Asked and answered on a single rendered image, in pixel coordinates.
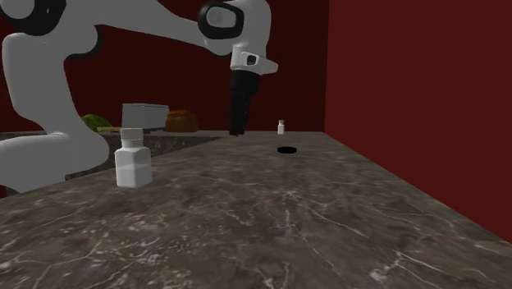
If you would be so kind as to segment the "green round melon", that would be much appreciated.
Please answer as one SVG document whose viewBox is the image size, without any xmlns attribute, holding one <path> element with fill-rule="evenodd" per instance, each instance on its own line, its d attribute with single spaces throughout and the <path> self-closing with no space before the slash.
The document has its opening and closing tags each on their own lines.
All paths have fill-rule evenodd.
<svg viewBox="0 0 512 289">
<path fill-rule="evenodd" d="M 95 132 L 98 131 L 99 127 L 111 127 L 112 126 L 109 121 L 107 121 L 103 117 L 100 117 L 100 116 L 94 115 L 94 114 L 86 114 L 81 119 L 88 128 L 90 128 L 92 131 L 95 131 Z"/>
</svg>

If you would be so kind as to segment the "brown bread loaf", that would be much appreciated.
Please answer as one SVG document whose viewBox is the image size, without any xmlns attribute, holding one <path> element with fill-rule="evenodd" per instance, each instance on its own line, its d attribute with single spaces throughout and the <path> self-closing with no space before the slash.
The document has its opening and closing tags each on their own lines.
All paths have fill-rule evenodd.
<svg viewBox="0 0 512 289">
<path fill-rule="evenodd" d="M 167 114 L 165 131 L 167 132 L 196 132 L 199 122 L 190 110 L 171 110 Z"/>
</svg>

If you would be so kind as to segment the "grey box appliance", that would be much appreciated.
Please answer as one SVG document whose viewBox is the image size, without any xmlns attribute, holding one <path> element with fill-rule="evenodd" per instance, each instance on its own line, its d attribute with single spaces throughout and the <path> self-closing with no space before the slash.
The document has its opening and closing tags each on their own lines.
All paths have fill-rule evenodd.
<svg viewBox="0 0 512 289">
<path fill-rule="evenodd" d="M 163 130 L 169 112 L 168 105 L 123 103 L 121 127 L 141 128 L 144 131 Z"/>
</svg>

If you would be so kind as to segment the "large white square bottle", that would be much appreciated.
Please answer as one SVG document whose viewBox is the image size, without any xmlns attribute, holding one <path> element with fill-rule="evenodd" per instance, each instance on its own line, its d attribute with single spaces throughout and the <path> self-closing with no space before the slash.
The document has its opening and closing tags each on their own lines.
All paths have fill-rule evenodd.
<svg viewBox="0 0 512 289">
<path fill-rule="evenodd" d="M 144 146 L 142 128 L 121 128 L 121 147 L 115 152 L 117 186 L 140 188 L 152 182 L 151 150 Z"/>
</svg>

